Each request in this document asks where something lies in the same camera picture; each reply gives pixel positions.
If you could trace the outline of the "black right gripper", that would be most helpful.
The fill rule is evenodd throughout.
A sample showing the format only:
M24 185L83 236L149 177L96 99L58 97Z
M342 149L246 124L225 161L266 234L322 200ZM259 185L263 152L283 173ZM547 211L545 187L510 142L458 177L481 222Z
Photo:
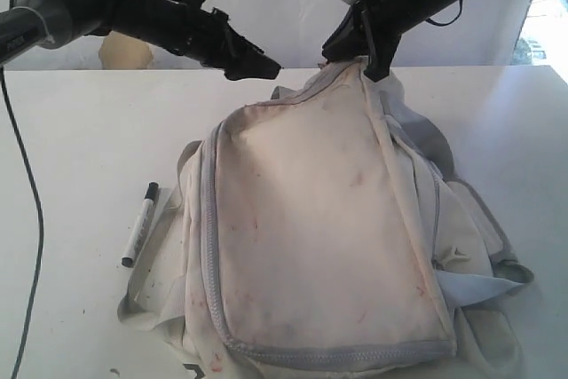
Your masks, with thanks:
M340 62L367 55L364 74L377 83L390 73L399 36L381 28L376 20L403 34L426 20L422 6L423 0L357 0L322 45L322 56L328 62Z

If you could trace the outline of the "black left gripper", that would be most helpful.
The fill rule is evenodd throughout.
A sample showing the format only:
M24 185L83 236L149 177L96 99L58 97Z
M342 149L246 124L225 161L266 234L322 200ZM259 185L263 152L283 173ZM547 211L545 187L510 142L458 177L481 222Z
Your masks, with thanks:
M170 0L146 0L146 41L206 67L230 71L231 80L274 80L280 64L242 42L228 21Z

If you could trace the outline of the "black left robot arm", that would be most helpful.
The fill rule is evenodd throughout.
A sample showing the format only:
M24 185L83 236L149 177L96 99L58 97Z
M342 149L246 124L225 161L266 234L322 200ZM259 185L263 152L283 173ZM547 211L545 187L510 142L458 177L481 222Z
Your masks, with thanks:
M1 14L1 62L29 49L56 50L82 36L116 32L223 70L230 81L274 79L280 65L239 35L205 0L14 0Z

